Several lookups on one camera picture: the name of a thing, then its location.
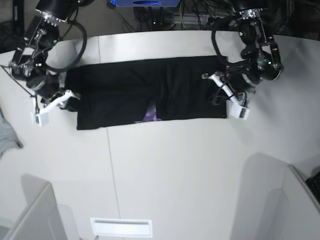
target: wire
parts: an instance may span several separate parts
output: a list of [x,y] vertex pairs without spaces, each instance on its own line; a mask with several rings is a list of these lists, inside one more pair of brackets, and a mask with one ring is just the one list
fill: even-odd
[[227,12],[217,11],[217,7],[210,5],[209,2],[208,2],[208,0],[206,0],[205,3],[206,3],[206,6],[207,6],[208,8],[210,8],[211,11],[214,13],[214,17],[216,17],[216,14],[225,15],[225,16],[228,15]]
[[181,29],[185,30],[186,25],[184,23],[184,16],[183,16],[183,6],[185,5],[184,0],[180,2],[180,8],[179,8],[179,14],[180,14],[180,20],[181,20]]
[[39,104],[38,104],[38,95],[35,94],[34,95],[34,98],[35,98],[35,113],[38,114],[40,112],[40,108],[39,108]]
[[214,94],[214,97],[213,97],[213,101],[212,101],[212,103],[213,103],[213,105],[215,105],[215,106],[218,106],[218,105],[221,105],[221,104],[223,104],[225,101],[223,101],[223,102],[217,102],[217,99],[218,98],[227,98],[227,97],[225,97],[225,96],[218,96],[218,94],[221,92],[221,90],[222,90],[222,88],[227,84],[228,82],[226,81],[226,82],[224,82],[219,88],[218,88],[218,90],[215,92],[215,94]]
[[16,69],[16,68],[21,68],[25,65],[27,65],[28,63],[30,63],[31,61],[33,61],[36,57],[38,57],[40,54],[43,54],[44,52],[50,50],[51,48],[53,48],[55,45],[57,45],[58,42],[56,42],[53,46],[49,46],[41,51],[39,51],[37,54],[34,54],[35,52],[33,52],[33,56],[30,57],[30,59],[28,61],[26,61],[25,63],[22,63],[20,65],[17,65],[17,66],[3,66],[1,65],[2,67],[6,68],[6,69]]
[[20,38],[13,32],[12,24],[12,21],[0,23],[0,53],[12,51]]
[[175,27],[176,27],[176,24],[173,24],[167,31],[175,30],[175,29],[174,29]]
[[193,12],[195,13],[197,19],[198,19],[198,24],[199,24],[199,27],[200,27],[200,30],[202,30],[202,23],[201,23],[201,18],[200,18],[200,13],[199,13],[199,10],[198,10],[198,4],[201,3],[202,0],[198,0],[198,2],[196,3],[195,0],[192,0],[192,3],[193,3],[193,8],[195,8],[195,10],[193,10]]
[[278,27],[277,27],[277,29],[275,30],[275,34],[280,34],[281,32],[279,32],[281,29],[281,31],[283,31],[284,29],[285,29],[285,27],[286,27],[286,24],[289,22],[289,19],[286,19],[283,23],[281,23]]
[[84,28],[84,26],[82,26],[79,22],[74,21],[74,20],[69,21],[68,24],[72,24],[72,25],[76,26],[82,32],[83,42],[82,42],[81,50],[80,50],[78,56],[75,58],[75,60],[64,68],[51,67],[45,63],[44,67],[49,71],[56,72],[56,73],[62,73],[62,72],[68,71],[69,69],[71,69],[74,65],[76,65],[80,61],[81,57],[83,56],[83,54],[86,50],[86,46],[87,46],[87,42],[88,42],[88,35],[87,35],[87,31]]
[[223,64],[224,66],[226,66],[226,72],[229,73],[240,73],[241,71],[243,71],[244,69],[246,69],[247,67],[251,66],[250,60],[249,59],[245,59],[242,61],[238,61],[238,62],[229,62],[224,56],[222,56],[218,44],[217,44],[217,40],[216,40],[216,33],[217,30],[221,27],[224,26],[225,24],[229,24],[232,20],[235,19],[235,16],[231,15],[225,18],[220,18],[217,19],[215,21],[215,24],[212,27],[212,32],[211,32],[211,41],[213,44],[213,48],[216,52],[216,55],[218,57],[218,60],[221,64]]
[[24,88],[24,86],[22,86],[17,80],[15,80],[15,78],[13,76],[11,76],[11,74],[9,72],[7,72],[6,66],[0,65],[0,67],[3,69],[3,71],[5,71],[5,73],[16,83],[18,84],[26,93],[28,93],[28,95],[32,98],[34,98],[35,96],[32,95],[27,89]]
[[243,105],[247,105],[247,101],[248,101],[248,95],[246,91],[240,91],[239,93],[243,93],[244,94],[244,102]]
[[118,14],[118,16],[125,22],[125,24],[130,27],[134,32],[136,31],[135,28],[121,15],[120,12],[115,8],[114,11]]
[[135,19],[139,22],[139,31],[142,31],[143,30],[143,24],[146,25],[147,29],[149,31],[151,31],[151,28],[149,26],[149,15],[145,9],[145,7],[143,6],[135,6],[133,7],[133,13],[134,13],[134,16],[135,16]]
[[313,5],[313,4],[310,4],[309,6],[317,9],[317,10],[320,12],[320,8],[318,8],[317,6],[315,6],[315,5]]
[[124,33],[132,33],[131,29],[128,27],[128,25],[124,21],[121,22],[121,29]]
[[[74,16],[74,19],[72,21],[77,21],[78,13],[79,13],[79,7],[76,8],[75,16]],[[62,41],[66,37],[66,35],[70,32],[70,30],[72,29],[73,26],[74,26],[73,24],[70,25],[70,27],[65,32],[65,34],[62,37],[60,37],[60,39],[59,39],[60,41]]]
[[277,6],[272,11],[272,13],[271,13],[272,16],[275,15],[275,13],[278,11],[278,9],[279,9],[279,7],[281,6],[282,3],[283,3],[283,0],[280,0],[279,3],[277,4]]

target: blue device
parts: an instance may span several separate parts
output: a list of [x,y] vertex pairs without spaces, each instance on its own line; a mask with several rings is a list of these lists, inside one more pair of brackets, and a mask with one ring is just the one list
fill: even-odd
[[180,0],[112,0],[118,7],[173,7],[175,8]]

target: black equipment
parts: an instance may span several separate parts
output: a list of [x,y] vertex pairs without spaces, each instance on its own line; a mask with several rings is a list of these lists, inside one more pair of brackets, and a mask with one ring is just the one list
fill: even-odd
[[[9,65],[12,75],[17,80],[27,82],[27,86],[39,94],[48,104],[60,97],[63,89],[59,86],[59,73],[66,72],[82,57],[86,44],[85,28],[70,17],[81,6],[87,6],[94,0],[40,0],[37,15],[32,20],[24,38],[18,43],[13,59]],[[235,92],[232,96],[254,88],[261,80],[274,80],[283,69],[278,45],[271,33],[264,11],[268,8],[266,0],[225,0],[233,7],[234,15],[217,18],[212,27],[212,43],[225,65],[222,73],[224,85],[228,84]],[[66,22],[76,26],[83,34],[83,44],[77,58],[61,69],[46,64],[48,52],[58,43],[60,33],[58,24]],[[238,26],[241,40],[246,44],[242,51],[243,61],[231,63],[223,57],[216,42],[216,31],[223,25],[233,23]],[[270,53],[262,47],[269,46]],[[24,55],[25,48],[32,48],[32,55]],[[240,76],[242,80],[234,81],[231,76]]]

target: vent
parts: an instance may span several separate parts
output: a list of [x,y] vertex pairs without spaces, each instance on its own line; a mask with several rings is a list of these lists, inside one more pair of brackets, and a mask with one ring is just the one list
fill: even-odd
[[123,238],[152,238],[151,220],[91,218],[93,232],[97,236]]

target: black cable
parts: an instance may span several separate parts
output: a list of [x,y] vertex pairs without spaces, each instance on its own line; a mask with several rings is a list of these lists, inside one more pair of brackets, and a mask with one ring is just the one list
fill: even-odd
[[35,98],[35,113],[38,114],[40,112],[39,104],[38,104],[38,95],[34,96]]
[[114,11],[118,14],[118,16],[125,22],[125,24],[130,27],[134,32],[136,31],[135,28],[118,12],[118,10],[115,8]]
[[[79,7],[77,7],[75,10],[75,16],[74,16],[73,21],[77,21],[78,13],[79,13]],[[70,30],[72,29],[73,26],[74,26],[73,24],[70,25],[70,27],[65,32],[65,34],[62,37],[60,37],[59,41],[62,41],[66,37],[66,35],[70,32]]]
[[30,97],[35,97],[34,95],[32,95],[27,89],[25,89],[24,88],[24,86],[22,86],[17,80],[15,80],[12,76],[11,76],[11,74],[9,73],[9,72],[7,72],[7,70],[6,70],[6,66],[3,66],[3,65],[0,65],[0,67],[3,69],[3,71],[5,71],[5,73],[16,83],[16,84],[18,84],[19,86],[20,86],[20,88],[22,88],[26,93],[28,93],[28,95],[30,96]]
[[220,9],[220,10],[226,10],[227,8],[226,8],[226,6],[225,6],[225,2],[219,2],[219,1],[217,1],[217,0],[208,0],[208,1],[210,1],[210,2],[212,2],[213,4],[214,4],[214,6],[212,6],[212,7],[214,7],[214,8],[216,8],[216,9]]
[[247,105],[247,101],[248,101],[248,95],[247,95],[247,92],[246,91],[240,91],[239,93],[244,93],[244,96],[245,96],[245,98],[244,98],[244,106],[245,105]]
[[174,28],[175,28],[176,26],[177,26],[176,24],[173,24],[167,31],[174,30]]
[[124,21],[121,22],[121,29],[124,33],[132,33],[131,29],[128,27],[128,25]]
[[55,68],[55,67],[51,67],[49,65],[47,65],[46,63],[44,64],[44,67],[47,69],[47,70],[50,70],[50,71],[53,71],[53,72],[56,72],[56,73],[62,73],[62,72],[66,72],[68,71],[69,69],[71,69],[72,67],[74,67],[74,65],[76,65],[82,55],[84,54],[85,50],[86,50],[86,46],[87,46],[87,41],[88,41],[88,35],[87,35],[87,32],[86,32],[86,29],[84,28],[84,26],[82,26],[79,22],[77,21],[69,21],[68,24],[72,24],[74,25],[75,27],[77,27],[81,32],[82,32],[82,36],[83,36],[83,42],[82,42],[82,47],[81,47],[81,50],[78,54],[78,56],[76,57],[76,59],[70,63],[68,66],[64,67],[64,68]]
[[12,65],[12,66],[3,66],[5,67],[6,69],[16,69],[16,68],[21,68],[25,65],[27,65],[28,63],[30,63],[31,61],[33,61],[36,57],[38,57],[39,55],[45,53],[46,51],[52,49],[55,45],[57,45],[58,41],[53,45],[53,46],[49,46],[39,52],[33,52],[34,54],[28,59],[28,61],[24,62],[24,63],[21,63],[19,65]]
[[283,0],[280,0],[277,6],[273,9],[273,12],[271,13],[272,16],[275,15],[275,13],[278,11],[279,7],[281,6]]
[[180,5],[179,5],[179,14],[180,14],[180,20],[181,20],[181,30],[185,30],[184,27],[184,15],[185,15],[185,0],[181,0]]
[[149,31],[151,31],[149,23],[148,23],[149,15],[146,12],[145,7],[143,7],[143,6],[135,6],[133,8],[133,13],[134,13],[135,19],[139,22],[139,31],[142,31],[143,24],[146,24],[147,29]]
[[220,26],[224,24],[228,24],[234,19],[235,19],[235,16],[228,16],[225,18],[217,19],[215,24],[212,27],[212,32],[211,32],[211,41],[213,44],[213,48],[216,52],[216,55],[218,57],[218,60],[220,61],[220,63],[226,66],[226,70],[228,72],[239,72],[245,69],[246,67],[250,66],[250,61],[248,59],[243,61],[238,61],[238,62],[232,62],[232,63],[229,62],[224,56],[222,56],[219,50],[217,40],[216,40],[217,30],[219,29]]
[[0,53],[13,50],[14,46],[17,44],[19,37],[16,36],[7,24],[13,24],[12,21],[5,21],[0,23]]
[[286,19],[283,23],[281,23],[277,29],[275,30],[274,34],[280,34],[279,30],[281,28],[285,28],[286,27],[286,24],[289,22],[289,19]]
[[318,8],[317,6],[315,6],[315,5],[313,5],[313,4],[308,5],[308,6],[310,6],[310,7],[312,7],[312,8],[315,8],[315,9],[317,9],[317,10],[320,12],[320,8]]
[[202,0],[198,0],[198,2],[196,3],[195,0],[192,0],[192,3],[193,3],[192,9],[194,9],[193,12],[195,13],[195,15],[196,15],[196,17],[197,17],[198,25],[199,25],[200,30],[202,30],[202,23],[201,23],[201,19],[200,19],[200,13],[199,13],[199,10],[198,10],[198,4],[199,4],[201,1],[202,1]]
[[208,1],[205,1],[205,11],[207,15],[210,15],[210,17],[212,18],[216,18],[216,8],[214,8],[214,15],[211,14],[211,12],[209,11],[209,7],[210,8],[214,8],[213,6],[208,4]]
[[188,6],[185,4],[186,0],[183,0],[183,8],[185,8],[187,10],[187,13],[191,14],[192,11],[190,11],[190,9],[188,8]]
[[215,92],[214,97],[213,97],[213,100],[212,100],[213,105],[218,106],[218,105],[221,105],[222,103],[224,103],[224,102],[217,103],[217,99],[218,99],[218,98],[226,98],[225,96],[218,96],[218,94],[221,92],[222,88],[223,88],[227,83],[228,83],[227,81],[224,82],[224,83],[218,88],[218,90]]

